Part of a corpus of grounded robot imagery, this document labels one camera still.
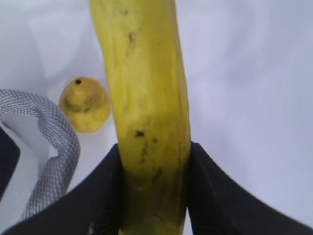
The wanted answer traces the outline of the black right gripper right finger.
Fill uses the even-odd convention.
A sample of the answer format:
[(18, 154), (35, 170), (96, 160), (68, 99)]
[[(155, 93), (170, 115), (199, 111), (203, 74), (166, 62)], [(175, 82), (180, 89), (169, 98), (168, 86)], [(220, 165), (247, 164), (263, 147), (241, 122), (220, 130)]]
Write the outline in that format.
[(191, 143), (187, 207), (195, 235), (311, 235), (231, 179), (196, 142)]

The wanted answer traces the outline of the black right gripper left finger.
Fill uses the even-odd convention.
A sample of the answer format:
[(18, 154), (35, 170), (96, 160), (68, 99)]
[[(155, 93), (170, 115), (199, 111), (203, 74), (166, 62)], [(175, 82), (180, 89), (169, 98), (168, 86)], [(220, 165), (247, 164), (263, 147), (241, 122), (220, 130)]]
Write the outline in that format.
[(39, 214), (6, 229), (5, 235), (116, 235), (122, 220), (122, 167), (114, 144), (73, 190)]

